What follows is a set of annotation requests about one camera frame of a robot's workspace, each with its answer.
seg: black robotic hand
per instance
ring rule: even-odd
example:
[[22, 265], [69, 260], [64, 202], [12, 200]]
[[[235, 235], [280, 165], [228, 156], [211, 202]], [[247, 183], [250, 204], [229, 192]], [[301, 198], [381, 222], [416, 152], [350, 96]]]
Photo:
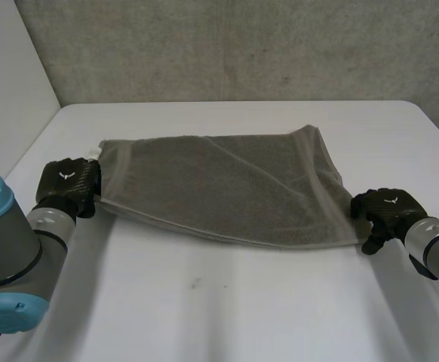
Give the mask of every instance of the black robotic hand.
[[75, 217], [95, 214], [94, 195], [100, 195], [100, 165], [84, 158], [50, 162], [38, 184], [37, 207], [55, 207]]
[[[399, 189], [369, 190], [355, 196], [350, 204], [352, 218], [365, 217], [373, 224], [372, 232], [362, 245], [367, 255], [377, 253], [386, 241], [398, 238], [404, 243], [407, 231], [428, 214], [411, 195]], [[409, 255], [421, 275], [437, 279], [420, 262]]]

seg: white wall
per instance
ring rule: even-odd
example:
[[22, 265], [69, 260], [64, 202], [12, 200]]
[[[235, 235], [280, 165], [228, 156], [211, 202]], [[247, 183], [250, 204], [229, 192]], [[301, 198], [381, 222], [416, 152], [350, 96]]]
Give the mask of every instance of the white wall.
[[0, 0], [0, 174], [7, 176], [60, 109], [13, 0]]

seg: robotic hand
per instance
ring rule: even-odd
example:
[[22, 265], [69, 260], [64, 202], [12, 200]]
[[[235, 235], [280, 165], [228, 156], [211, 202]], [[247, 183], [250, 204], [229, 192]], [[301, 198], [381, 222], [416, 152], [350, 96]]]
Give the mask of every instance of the robotic hand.
[[36, 327], [54, 292], [76, 218], [95, 213], [100, 166], [83, 158], [47, 164], [25, 217], [0, 177], [0, 333]]
[[379, 189], [359, 194], [351, 201], [351, 216], [365, 217], [373, 224], [363, 253], [373, 255], [386, 241], [398, 238], [418, 273], [439, 279], [439, 219], [429, 217], [407, 192]]

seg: towel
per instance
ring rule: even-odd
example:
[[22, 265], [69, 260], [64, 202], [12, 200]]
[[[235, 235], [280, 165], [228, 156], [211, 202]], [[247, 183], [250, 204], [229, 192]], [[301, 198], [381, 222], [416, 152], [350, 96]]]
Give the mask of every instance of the towel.
[[289, 134], [105, 140], [100, 204], [202, 238], [269, 247], [357, 244], [351, 195], [319, 129]]

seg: white logo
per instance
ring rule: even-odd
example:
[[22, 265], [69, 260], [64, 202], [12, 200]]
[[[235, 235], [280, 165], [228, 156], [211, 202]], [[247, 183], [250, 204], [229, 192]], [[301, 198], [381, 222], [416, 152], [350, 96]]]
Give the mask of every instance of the white logo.
[[63, 179], [69, 179], [70, 177], [74, 176], [75, 172], [72, 172], [70, 175], [64, 175], [63, 173], [59, 172], [59, 176]]
[[396, 202], [398, 202], [399, 198], [395, 198], [395, 200], [384, 200], [385, 202], [390, 202], [391, 204], [395, 204]]

